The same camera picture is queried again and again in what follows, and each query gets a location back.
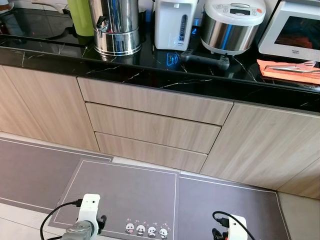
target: panda print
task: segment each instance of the panda print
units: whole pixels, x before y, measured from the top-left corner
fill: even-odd
[[[136,227],[136,235],[139,236],[139,237],[143,237],[145,231],[146,231],[146,227],[143,226],[143,225],[138,225]]]
[[[161,236],[161,239],[162,240],[167,240],[168,239],[168,230],[165,229],[165,228],[161,228],[160,231],[159,231],[159,234]]]
[[[130,222],[125,226],[125,233],[130,235],[134,232],[134,229],[135,229],[135,225]]]
[[[154,226],[148,228],[148,238],[155,239],[156,238],[157,229]]]

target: orange cloth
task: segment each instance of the orange cloth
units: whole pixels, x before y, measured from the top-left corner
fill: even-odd
[[[303,83],[311,83],[311,84],[319,84],[320,85],[320,74],[314,74],[312,77],[304,76],[303,73],[298,72],[271,72],[271,71],[265,71],[265,68],[267,65],[288,65],[291,63],[287,62],[275,62],[275,61],[262,61],[257,59],[256,60],[259,64],[260,71],[263,76],[270,77],[270,78],[276,78],[276,79],[285,79],[290,81],[296,81],[296,82],[303,82]],[[312,67],[310,70],[319,70],[319,68]]]

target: white rice cooker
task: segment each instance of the white rice cooker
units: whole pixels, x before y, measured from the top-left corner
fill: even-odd
[[[250,48],[265,14],[264,0],[207,0],[201,42],[211,53],[242,54]]]

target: green container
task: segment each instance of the green container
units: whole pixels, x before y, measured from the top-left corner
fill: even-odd
[[[80,36],[93,36],[89,0],[67,0],[75,31]]]

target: black marble countertop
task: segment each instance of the black marble countertop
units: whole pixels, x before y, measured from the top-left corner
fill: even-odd
[[[141,51],[117,57],[100,56],[93,37],[77,36],[72,26],[67,15],[54,11],[16,8],[1,14],[0,65],[320,113],[320,86],[262,77],[257,59],[269,59],[256,46],[230,57],[229,69],[221,71],[212,65],[181,62],[181,52],[155,49],[149,24],[140,27]],[[191,38],[190,44],[205,53],[197,33]]]

